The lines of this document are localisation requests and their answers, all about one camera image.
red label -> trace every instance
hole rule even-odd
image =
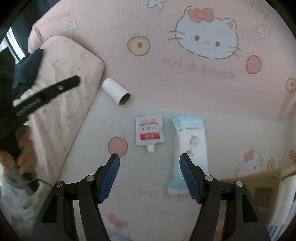
[[[144,141],[144,140],[151,140],[151,139],[159,139],[160,136],[159,136],[159,132],[156,132],[156,133],[152,132],[152,133],[141,134],[140,138],[141,138],[141,141]]]

white pillow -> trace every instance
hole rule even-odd
[[[50,38],[41,48],[44,54],[37,80],[14,105],[71,76],[81,77],[78,87],[38,109],[27,123],[32,129],[31,138],[38,157],[38,177],[54,184],[96,95],[105,65],[91,52],[63,36]]]

blue gripper pad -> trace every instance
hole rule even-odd
[[[108,198],[111,188],[113,186],[114,180],[119,170],[120,158],[117,154],[112,154],[109,161],[104,166],[102,170],[103,180],[101,181],[101,190],[99,195],[99,201],[102,203],[105,199]]]
[[[197,203],[201,203],[201,196],[200,196],[198,182],[194,177],[189,167],[189,164],[187,163],[183,155],[180,156],[180,169],[183,174],[183,177],[191,198],[194,199]]]

dark curtain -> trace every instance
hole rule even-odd
[[[25,55],[28,54],[28,38],[33,24],[59,0],[34,0],[17,17],[11,29]]]

light blue package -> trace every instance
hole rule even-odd
[[[174,115],[171,120],[176,128],[173,178],[168,194],[187,194],[188,189],[180,170],[180,156],[187,153],[193,164],[208,174],[207,143],[203,120],[194,116]]]

